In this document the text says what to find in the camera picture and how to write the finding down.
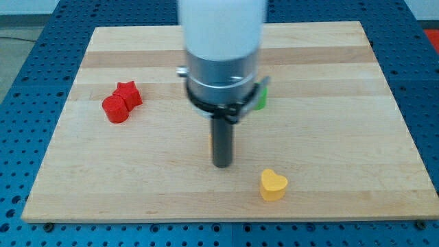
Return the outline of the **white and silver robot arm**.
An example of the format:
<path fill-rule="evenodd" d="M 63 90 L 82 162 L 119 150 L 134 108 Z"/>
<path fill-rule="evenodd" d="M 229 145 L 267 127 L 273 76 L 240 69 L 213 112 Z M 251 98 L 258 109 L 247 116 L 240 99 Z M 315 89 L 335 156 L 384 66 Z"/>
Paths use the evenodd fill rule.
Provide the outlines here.
<path fill-rule="evenodd" d="M 266 0 L 178 0 L 189 101 L 201 115 L 235 124 L 257 104 L 255 83 Z"/>

